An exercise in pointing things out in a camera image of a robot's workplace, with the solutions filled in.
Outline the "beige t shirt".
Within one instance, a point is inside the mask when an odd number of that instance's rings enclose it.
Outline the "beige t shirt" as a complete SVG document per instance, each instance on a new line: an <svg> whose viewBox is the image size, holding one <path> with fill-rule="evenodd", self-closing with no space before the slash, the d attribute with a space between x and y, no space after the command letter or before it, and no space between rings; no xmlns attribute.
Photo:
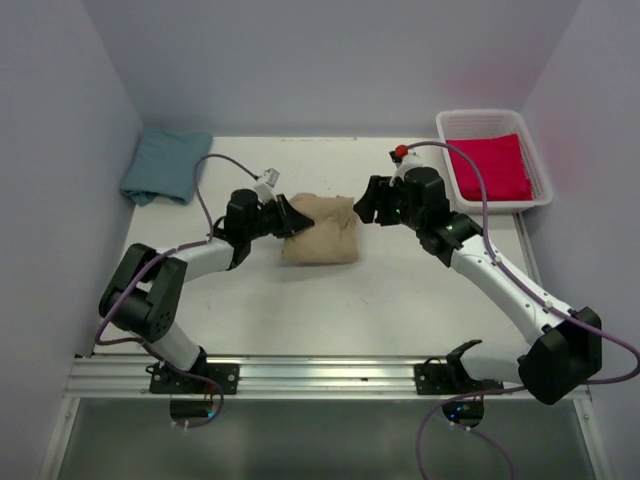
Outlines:
<svg viewBox="0 0 640 480"><path fill-rule="evenodd" d="M290 202L314 225L284 241L281 258L286 263L330 265L359 260L358 216L353 210L353 197L298 193Z"/></svg>

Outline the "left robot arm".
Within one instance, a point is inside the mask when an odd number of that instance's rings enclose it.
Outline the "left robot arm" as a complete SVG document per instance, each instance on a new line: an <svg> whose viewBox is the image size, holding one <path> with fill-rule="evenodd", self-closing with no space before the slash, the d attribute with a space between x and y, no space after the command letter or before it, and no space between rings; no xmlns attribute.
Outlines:
<svg viewBox="0 0 640 480"><path fill-rule="evenodd" d="M185 392L201 390L208 379L206 352L178 325L183 286L213 273L237 268L262 237L292 238L314 226L285 196L263 201L249 189L232 193L226 214L211 225L205 239L165 251L142 243L128 247L98 306L102 318L98 345L106 326L129 332L134 342L173 369L172 379Z"/></svg>

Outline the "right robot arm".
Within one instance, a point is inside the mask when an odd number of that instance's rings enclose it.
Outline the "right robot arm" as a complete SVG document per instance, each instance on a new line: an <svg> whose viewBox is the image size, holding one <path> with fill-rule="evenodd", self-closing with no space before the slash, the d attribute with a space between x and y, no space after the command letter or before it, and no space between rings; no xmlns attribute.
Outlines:
<svg viewBox="0 0 640 480"><path fill-rule="evenodd" d="M413 230L422 248L478 287L529 346L519 352L470 340L442 363L428 359L417 365L416 374L438 391L466 393L514 383L553 405L601 370L600 317L548 294L499 255L485 242L481 226L450 208L435 169L412 168L402 178L371 177L354 211L365 224Z"/></svg>

